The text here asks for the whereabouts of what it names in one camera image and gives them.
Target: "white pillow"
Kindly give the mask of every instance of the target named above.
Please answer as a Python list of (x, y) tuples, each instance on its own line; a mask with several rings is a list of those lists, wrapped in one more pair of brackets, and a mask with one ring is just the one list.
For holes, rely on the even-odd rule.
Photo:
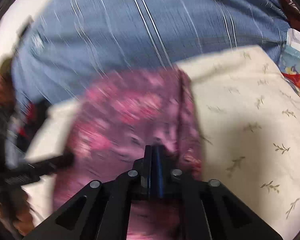
[(178, 64), (192, 79), (203, 179), (219, 179), (284, 240), (300, 230), (300, 98), (258, 46)]

